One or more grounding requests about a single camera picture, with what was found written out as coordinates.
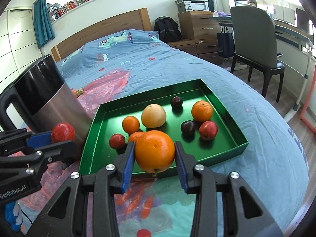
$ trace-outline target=wooden headboard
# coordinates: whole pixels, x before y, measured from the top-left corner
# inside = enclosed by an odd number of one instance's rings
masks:
[[[52,55],[58,62],[90,41],[127,29],[152,30],[147,8],[116,15],[82,29],[54,46]]]

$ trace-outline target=tangerine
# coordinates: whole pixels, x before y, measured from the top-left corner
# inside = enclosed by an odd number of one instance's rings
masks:
[[[128,138],[128,141],[134,141],[137,142],[138,139],[144,134],[145,132],[135,132],[131,134]]]
[[[206,122],[210,120],[213,113],[213,106],[206,101],[196,102],[191,109],[192,117],[198,122]]]
[[[133,134],[139,130],[140,124],[134,116],[127,116],[122,121],[123,130],[128,134]]]
[[[135,160],[148,173],[166,171],[174,161],[175,148],[172,139],[164,132],[151,130],[144,133],[135,146]]]
[[[162,126],[167,118],[167,114],[159,104],[150,104],[142,112],[142,123],[145,127],[156,128]]]

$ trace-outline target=blue bedsheet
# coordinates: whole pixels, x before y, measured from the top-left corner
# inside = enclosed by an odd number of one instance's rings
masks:
[[[285,229],[298,211],[308,185],[308,166],[303,147],[279,113],[255,90],[228,71],[202,59],[171,48],[157,39],[157,33],[126,30],[92,41],[57,66],[70,88],[81,88],[115,69],[128,70],[123,92],[114,98],[201,78],[218,96],[249,141],[240,156],[211,169],[228,174],[239,172],[263,204]],[[172,219],[168,232],[155,236],[189,236],[194,201],[180,188],[177,177],[158,180],[155,193],[160,208]],[[219,234],[222,235],[219,212]],[[120,226],[129,236],[137,224]]]

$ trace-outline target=chair leg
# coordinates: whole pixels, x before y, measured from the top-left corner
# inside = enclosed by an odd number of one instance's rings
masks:
[[[232,63],[232,66],[231,66],[231,68],[230,68],[230,72],[231,72],[232,74],[234,74],[236,61],[237,61],[237,56],[236,56],[236,55],[234,55],[234,58],[233,58],[233,63]]]
[[[265,98],[265,96],[267,95],[267,90],[268,90],[268,86],[269,86],[272,75],[270,71],[266,71],[263,73],[263,77],[264,79],[263,79],[263,88],[262,88],[261,95]]]
[[[251,67],[251,66],[249,66],[248,82],[250,82],[250,79],[251,79],[251,74],[252,74],[252,67]]]
[[[284,78],[284,72],[280,74],[279,90],[277,92],[277,97],[276,97],[277,102],[279,102],[280,100],[282,86],[283,86],[283,78]]]

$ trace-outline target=green tray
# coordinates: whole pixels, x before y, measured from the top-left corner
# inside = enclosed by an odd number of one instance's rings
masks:
[[[170,100],[174,96],[183,98],[182,108],[173,109]],[[213,121],[218,125],[218,134],[213,141],[201,141],[196,131],[192,138],[182,136],[180,125],[186,120],[192,120],[191,108],[199,100],[210,102],[214,107]],[[83,150],[79,172],[91,174],[97,172],[107,164],[113,163],[117,151],[109,146],[109,138],[120,133],[128,139],[122,128],[122,121],[126,116],[135,116],[140,121],[140,129],[146,131],[141,123],[143,109],[152,103],[163,106],[167,113],[166,123],[159,127],[167,133],[173,141],[181,141],[186,153],[194,155],[195,159],[205,166],[212,166],[243,153],[248,141],[230,116],[224,105],[201,80],[193,80],[171,86],[137,93],[118,100],[103,103],[99,106],[92,121],[87,141]],[[158,177],[176,175],[175,162]],[[137,163],[134,165],[133,177],[149,177],[151,174],[143,172]]]

